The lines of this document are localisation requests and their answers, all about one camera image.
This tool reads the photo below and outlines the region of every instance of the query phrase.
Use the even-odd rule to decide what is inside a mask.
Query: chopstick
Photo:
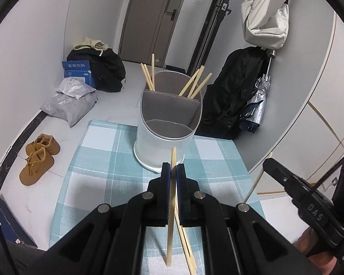
[[[176,147],[173,147],[172,154],[171,154],[171,185],[169,189],[169,211],[168,211],[168,228],[167,228],[166,265],[168,267],[170,267],[172,263],[172,240],[173,240],[175,201],[176,201]]]
[[[197,89],[195,90],[195,92],[189,97],[190,99],[194,99],[194,97],[197,95],[197,93],[200,92],[200,90],[204,87],[204,85],[206,84],[206,82],[210,79],[210,77],[213,75],[213,73],[209,73],[208,76],[205,78],[205,80],[203,80],[203,82],[199,85],[199,87],[197,87]]]
[[[194,73],[194,75],[189,79],[189,81],[187,82],[187,84],[185,85],[185,87],[183,87],[183,89],[181,90],[180,94],[178,94],[178,96],[182,96],[187,88],[191,85],[191,83],[194,81],[195,77],[197,76],[197,74],[199,73],[200,69],[197,69],[197,71]]]
[[[205,68],[205,67],[204,67],[203,65],[201,65],[201,67],[200,67],[200,69],[199,69],[199,72],[197,73],[197,76],[196,76],[196,78],[195,78],[194,84],[193,84],[193,86],[191,87],[190,92],[189,92],[187,98],[190,98],[190,96],[193,94],[193,91],[194,91],[194,89],[195,89],[195,87],[196,87],[196,85],[197,85],[197,82],[199,81],[201,75],[203,74],[204,68]]]
[[[148,79],[149,79],[149,82],[150,82],[150,86],[151,86],[152,90],[155,91],[153,82],[151,81],[151,78],[150,78],[148,67],[147,67],[146,64],[143,64],[143,66],[144,66],[145,72],[147,73],[147,76],[148,76]]]
[[[140,63],[140,66],[141,66],[141,69],[142,69],[142,71],[143,71],[143,73],[144,73],[145,79],[147,80],[147,85],[148,85],[149,90],[155,91],[155,90],[152,89],[151,80],[150,80],[150,78],[148,77],[147,72],[145,71],[145,68],[144,68],[144,66],[143,66],[143,63]]]
[[[187,236],[186,231],[184,231],[185,228],[180,225],[180,218],[178,216],[177,194],[176,194],[176,204],[175,204],[175,220],[176,220],[176,224],[178,228],[178,233],[180,234],[182,249],[185,254],[187,266],[189,268],[190,274],[194,275],[197,266],[196,266],[195,258],[191,249],[189,238]]]
[[[153,84],[153,87],[155,87],[155,82],[154,82],[154,64],[155,64],[154,54],[151,54],[151,82]]]
[[[270,152],[269,155],[266,158],[271,158],[271,157],[272,157],[272,152]],[[250,198],[251,194],[253,193],[253,191],[255,190],[255,188],[257,186],[257,184],[259,183],[263,173],[264,173],[264,168],[262,167],[261,171],[260,171],[258,177],[256,178],[254,184],[252,185],[250,191],[248,192],[248,194],[246,195],[245,199],[243,200],[244,203],[247,202],[248,199]]]

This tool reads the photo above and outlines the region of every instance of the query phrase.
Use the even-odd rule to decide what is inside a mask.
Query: black backpack
[[[96,89],[106,92],[120,92],[121,81],[125,79],[125,66],[112,49],[101,51],[91,48],[72,50],[67,61],[88,60]]]
[[[203,116],[196,134],[234,139],[239,133],[239,117],[252,97],[257,78],[266,73],[266,50],[247,47],[232,52],[214,84],[203,99]]]

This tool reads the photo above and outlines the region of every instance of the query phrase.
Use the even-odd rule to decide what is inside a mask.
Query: checkered tablecloth
[[[52,220],[50,246],[99,204],[117,206],[147,190],[160,174],[143,168],[133,154],[137,127],[90,121],[72,158]],[[186,175],[221,203],[236,205],[252,186],[233,141],[194,136],[184,160]],[[254,193],[248,203],[264,216]],[[200,228],[188,228],[197,274],[204,274]],[[167,227],[147,227],[142,274],[189,274],[175,224],[172,266],[166,267]]]

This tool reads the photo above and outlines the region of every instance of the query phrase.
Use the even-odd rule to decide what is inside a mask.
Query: floor
[[[93,109],[72,128],[66,121],[46,117],[28,139],[26,144],[35,140],[39,134],[46,133],[53,135],[61,146],[60,153],[54,156],[55,164],[35,185],[27,187],[19,181],[19,173],[26,165],[26,144],[4,181],[0,197],[39,249],[48,249],[52,217],[64,176],[89,121],[98,119],[135,126],[138,123],[139,98],[145,79],[139,64],[124,64],[127,83],[120,93],[99,91],[99,99]],[[290,242],[295,241],[307,227],[298,217],[288,196],[266,199],[261,203],[267,220]]]

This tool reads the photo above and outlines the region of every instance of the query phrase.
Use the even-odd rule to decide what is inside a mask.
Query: pair of brown shoes
[[[19,180],[23,185],[30,186],[36,183],[42,175],[55,163],[52,155],[60,152],[59,143],[52,135],[43,133],[26,146],[27,165],[19,174]]]

